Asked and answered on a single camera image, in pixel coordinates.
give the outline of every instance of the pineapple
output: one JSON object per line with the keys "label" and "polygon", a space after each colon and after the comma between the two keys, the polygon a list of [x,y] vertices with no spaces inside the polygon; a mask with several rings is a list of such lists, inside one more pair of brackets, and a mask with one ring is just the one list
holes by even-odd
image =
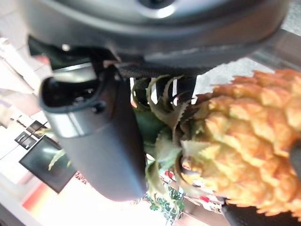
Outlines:
{"label": "pineapple", "polygon": [[196,112],[179,122],[190,128],[180,143],[182,164],[197,176],[182,178],[204,183],[228,203],[266,216],[291,211],[301,220],[301,182],[288,159],[301,132],[301,73],[236,76],[191,107]]}

